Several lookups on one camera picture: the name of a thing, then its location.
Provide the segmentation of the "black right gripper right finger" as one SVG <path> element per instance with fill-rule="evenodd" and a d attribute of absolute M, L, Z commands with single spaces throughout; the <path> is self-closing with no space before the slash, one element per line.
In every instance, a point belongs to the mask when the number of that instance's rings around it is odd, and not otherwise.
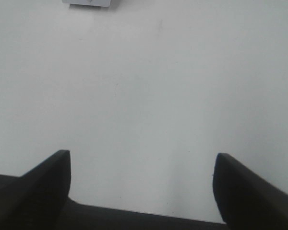
<path fill-rule="evenodd" d="M 288 194 L 231 155 L 217 155 L 212 186 L 229 229 L 288 230 Z"/>

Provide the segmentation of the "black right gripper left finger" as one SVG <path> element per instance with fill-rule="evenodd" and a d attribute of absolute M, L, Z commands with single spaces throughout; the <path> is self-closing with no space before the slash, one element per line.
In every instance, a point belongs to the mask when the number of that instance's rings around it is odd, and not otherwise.
<path fill-rule="evenodd" d="M 22 176 L 0 174 L 0 230 L 53 230 L 71 184 L 69 150 L 59 150 Z"/>

